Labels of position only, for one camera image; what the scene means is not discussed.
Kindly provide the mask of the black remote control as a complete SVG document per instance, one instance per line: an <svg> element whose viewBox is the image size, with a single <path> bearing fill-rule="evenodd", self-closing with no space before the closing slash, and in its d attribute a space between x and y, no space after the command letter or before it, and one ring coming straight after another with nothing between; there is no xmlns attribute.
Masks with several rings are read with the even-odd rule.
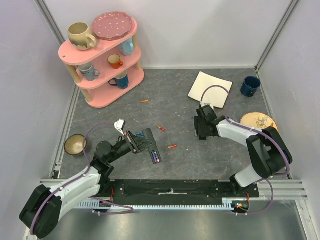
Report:
<svg viewBox="0 0 320 240"><path fill-rule="evenodd" d="M152 163L154 165L159 164L162 162L162 158L159 152L159 149L156 144L156 140L154 138L154 135L152 133L152 130L150 128L146 128L142 130L143 137L147 140L148 146L148 152L150 154Z"/></svg>

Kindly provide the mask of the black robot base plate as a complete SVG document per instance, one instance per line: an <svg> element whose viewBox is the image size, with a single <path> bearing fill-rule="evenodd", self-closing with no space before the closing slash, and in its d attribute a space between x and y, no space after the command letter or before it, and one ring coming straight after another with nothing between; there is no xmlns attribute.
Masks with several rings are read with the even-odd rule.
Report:
<svg viewBox="0 0 320 240"><path fill-rule="evenodd" d="M236 188L228 180L117 179L102 186L97 196L112 196L119 205L218 205L223 198L258 198L260 194L254 184Z"/></svg>

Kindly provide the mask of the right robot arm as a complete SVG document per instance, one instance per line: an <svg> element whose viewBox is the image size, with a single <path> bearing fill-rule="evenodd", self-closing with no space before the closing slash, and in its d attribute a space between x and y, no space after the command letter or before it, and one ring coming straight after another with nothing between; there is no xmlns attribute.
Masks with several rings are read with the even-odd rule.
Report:
<svg viewBox="0 0 320 240"><path fill-rule="evenodd" d="M217 117L209 105L198 108L196 113L194 128L199 140L221 137L237 142L248 150L250 165L230 177L229 191L233 196L242 196L249 185L262 179L289 173L293 158L274 127L248 127L226 116Z"/></svg>

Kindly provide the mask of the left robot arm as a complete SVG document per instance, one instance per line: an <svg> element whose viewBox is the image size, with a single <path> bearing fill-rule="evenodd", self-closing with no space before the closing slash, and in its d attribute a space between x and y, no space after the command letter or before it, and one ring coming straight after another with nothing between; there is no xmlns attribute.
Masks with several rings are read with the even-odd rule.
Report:
<svg viewBox="0 0 320 240"><path fill-rule="evenodd" d="M110 174L114 161L129 154L156 149L152 130L142 130L142 136L126 131L116 144L101 141L89 166L68 180L46 187L36 187L22 209L19 219L29 228L32 236L43 239L58 225L61 218L89 197L106 196L110 191Z"/></svg>

